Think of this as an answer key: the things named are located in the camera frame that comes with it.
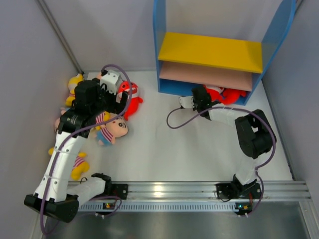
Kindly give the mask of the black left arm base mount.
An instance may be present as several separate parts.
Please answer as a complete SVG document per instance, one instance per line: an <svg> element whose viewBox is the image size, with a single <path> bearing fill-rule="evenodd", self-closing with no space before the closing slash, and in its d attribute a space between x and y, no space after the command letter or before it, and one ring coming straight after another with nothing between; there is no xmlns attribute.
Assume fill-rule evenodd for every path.
<svg viewBox="0 0 319 239"><path fill-rule="evenodd" d="M127 199L128 194L128 184L123 183L114 183L112 178L103 173L94 173L91 175L92 178L99 178L104 181L103 190L101 193L96 194L94 198L103 197L103 196L117 196L120 199Z"/></svg>

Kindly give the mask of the red shark plush toy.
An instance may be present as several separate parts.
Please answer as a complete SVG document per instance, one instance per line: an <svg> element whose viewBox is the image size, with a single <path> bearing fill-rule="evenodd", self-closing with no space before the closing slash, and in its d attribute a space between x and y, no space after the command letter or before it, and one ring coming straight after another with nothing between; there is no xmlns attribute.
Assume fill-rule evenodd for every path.
<svg viewBox="0 0 319 239"><path fill-rule="evenodd" d="M137 84L135 84L134 82L131 82L132 85L132 99L131 102L128 106L128 109L125 111L124 113L124 119L126 121L128 121L129 116L133 115L139 107L139 104L143 103L143 99L140 97L139 94L139 88L137 86ZM129 83L128 81L123 81L119 88L118 88L118 94L117 94L117 99L121 100L122 99L122 93L123 92L130 92L130 87L129 87Z"/></svg>

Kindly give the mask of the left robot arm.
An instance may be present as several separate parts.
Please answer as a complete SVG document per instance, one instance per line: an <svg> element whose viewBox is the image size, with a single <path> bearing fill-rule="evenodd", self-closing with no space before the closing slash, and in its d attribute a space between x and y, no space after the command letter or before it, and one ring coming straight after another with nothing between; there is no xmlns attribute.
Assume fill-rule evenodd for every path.
<svg viewBox="0 0 319 239"><path fill-rule="evenodd" d="M119 102L118 89L113 83L102 83L99 79L86 80L75 87L75 99L71 108L61 117L56 142L48 167L33 194L26 195L24 204L44 216L69 223L80 206L99 196L107 199L112 195L111 177L94 173L86 182L68 192L69 177L78 153L89 136L90 130L97 126L96 117L104 112L122 116L127 110L132 93L124 91Z"/></svg>

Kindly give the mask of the boy doll striped shirt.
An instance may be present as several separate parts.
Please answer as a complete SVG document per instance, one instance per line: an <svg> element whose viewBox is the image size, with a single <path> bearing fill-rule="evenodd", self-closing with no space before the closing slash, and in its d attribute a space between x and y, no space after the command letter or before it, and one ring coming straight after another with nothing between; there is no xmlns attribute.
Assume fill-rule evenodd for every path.
<svg viewBox="0 0 319 239"><path fill-rule="evenodd" d="M125 136L129 129L125 119L120 116L111 122L95 127L94 138L101 146L114 145L117 138Z"/></svg>

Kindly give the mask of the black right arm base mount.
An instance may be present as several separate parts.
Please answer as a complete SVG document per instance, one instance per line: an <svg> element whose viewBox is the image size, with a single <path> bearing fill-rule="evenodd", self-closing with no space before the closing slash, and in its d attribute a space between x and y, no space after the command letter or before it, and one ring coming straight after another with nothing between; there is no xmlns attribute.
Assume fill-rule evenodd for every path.
<svg viewBox="0 0 319 239"><path fill-rule="evenodd" d="M262 190L257 179L241 184L234 175L231 182L216 184L217 199L228 202L233 199L260 199Z"/></svg>

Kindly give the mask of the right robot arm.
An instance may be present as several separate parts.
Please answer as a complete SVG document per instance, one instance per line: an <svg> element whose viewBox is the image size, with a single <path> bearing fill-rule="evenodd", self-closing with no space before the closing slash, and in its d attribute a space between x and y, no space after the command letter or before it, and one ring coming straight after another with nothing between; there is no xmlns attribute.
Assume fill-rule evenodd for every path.
<svg viewBox="0 0 319 239"><path fill-rule="evenodd" d="M220 101L213 101L204 86L192 90L193 109L202 117L223 122L236 129L238 143L243 156L240 166L233 176L231 187L234 196L243 198L254 188L257 181L256 173L263 164L257 163L257 158L268 153L276 145L277 139L265 113L261 109L232 108Z"/></svg>

